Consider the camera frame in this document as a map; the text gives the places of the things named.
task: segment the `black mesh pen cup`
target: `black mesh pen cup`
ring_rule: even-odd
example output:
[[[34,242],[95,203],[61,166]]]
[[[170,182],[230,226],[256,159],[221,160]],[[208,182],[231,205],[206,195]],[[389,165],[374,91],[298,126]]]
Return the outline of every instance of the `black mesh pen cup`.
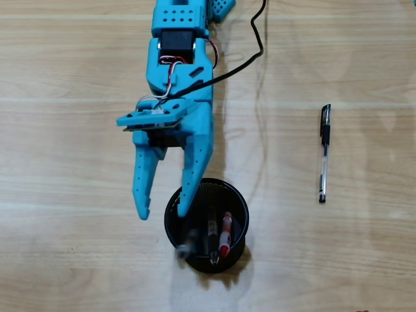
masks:
[[[164,214],[164,228],[172,245],[184,244],[189,233],[197,233],[198,239],[192,255],[185,261],[195,270],[204,273],[219,273],[231,268],[241,257],[246,244],[248,208],[240,192],[219,179],[204,178],[195,195],[189,212],[184,218],[177,216],[181,188],[170,198]],[[226,212],[233,216],[231,248],[225,258],[212,265],[208,256],[208,210],[215,208],[218,237],[222,231],[222,219]]]

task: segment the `ballpoint pen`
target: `ballpoint pen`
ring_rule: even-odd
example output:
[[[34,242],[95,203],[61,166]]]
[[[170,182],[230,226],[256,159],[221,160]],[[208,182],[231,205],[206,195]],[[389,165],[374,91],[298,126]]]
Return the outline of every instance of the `ballpoint pen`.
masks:
[[[216,224],[216,211],[214,206],[208,208],[208,249],[209,260],[212,265],[217,265],[219,260],[218,253],[218,226]]]
[[[326,202],[326,183],[328,179],[328,150],[330,147],[330,122],[331,104],[322,108],[320,115],[320,136],[322,137],[322,148],[324,155],[322,156],[322,173],[319,179],[319,202]]]

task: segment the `black cable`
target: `black cable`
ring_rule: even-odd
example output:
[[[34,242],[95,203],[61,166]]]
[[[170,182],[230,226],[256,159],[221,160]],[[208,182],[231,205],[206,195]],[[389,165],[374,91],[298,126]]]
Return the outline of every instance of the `black cable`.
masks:
[[[235,75],[238,72],[241,72],[243,69],[245,69],[247,66],[249,66],[252,62],[254,62],[256,59],[258,59],[261,55],[263,55],[263,53],[265,52],[265,49],[263,48],[263,43],[261,42],[261,38],[259,35],[259,31],[257,30],[257,27],[254,24],[254,21],[263,13],[266,4],[267,4],[268,0],[263,0],[263,4],[260,8],[260,10],[255,14],[255,16],[253,16],[252,20],[250,21],[250,24],[252,24],[252,28],[255,34],[255,38],[257,39],[257,43],[259,45],[260,51],[257,52],[255,55],[253,55],[252,57],[250,57],[246,62],[244,62],[243,64],[241,64],[239,67],[234,68],[233,70],[215,77],[214,79],[208,80],[204,83],[200,83],[200,84],[196,84],[194,86],[189,86],[188,88],[185,88],[181,91],[176,92],[175,94],[172,95],[168,95],[166,100],[168,99],[177,99],[180,98],[182,96],[185,96],[193,91],[197,91],[199,89],[205,88],[206,86],[212,86],[215,83],[219,83],[220,81],[226,80],[227,78],[230,78],[232,75]]]

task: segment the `white wire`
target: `white wire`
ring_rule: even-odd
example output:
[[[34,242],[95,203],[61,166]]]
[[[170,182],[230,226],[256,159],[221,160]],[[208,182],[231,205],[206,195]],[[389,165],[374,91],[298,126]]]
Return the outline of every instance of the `white wire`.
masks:
[[[179,61],[177,61],[177,62],[174,62],[174,65],[172,66],[172,72],[170,73],[170,81],[169,81],[169,85],[168,85],[168,88],[166,89],[166,93],[165,93],[165,94],[163,94],[162,96],[154,96],[154,95],[149,95],[149,96],[144,96],[144,97],[141,97],[141,98],[137,101],[137,104],[139,104],[141,101],[143,101],[143,100],[145,100],[145,99],[158,99],[159,101],[161,101],[161,100],[163,100],[165,97],[167,97],[167,96],[169,95],[170,89],[172,89],[172,82],[171,82],[171,80],[172,80],[172,75],[173,75],[173,73],[174,73],[174,70],[175,70],[176,65],[178,65],[178,64],[183,64],[183,62],[181,62],[180,60],[179,60]]]

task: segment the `robotic arm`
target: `robotic arm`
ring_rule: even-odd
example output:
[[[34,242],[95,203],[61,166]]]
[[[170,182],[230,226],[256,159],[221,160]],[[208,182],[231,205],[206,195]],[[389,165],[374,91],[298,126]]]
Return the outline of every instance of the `robotic arm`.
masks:
[[[221,22],[235,0],[157,0],[153,11],[146,79],[153,95],[117,119],[133,133],[136,148],[133,197],[139,217],[149,216],[150,190],[156,167],[166,150],[185,151],[182,192],[177,213],[184,217],[213,153],[213,86],[169,98],[181,90],[210,81],[213,64],[205,46],[207,26]]]

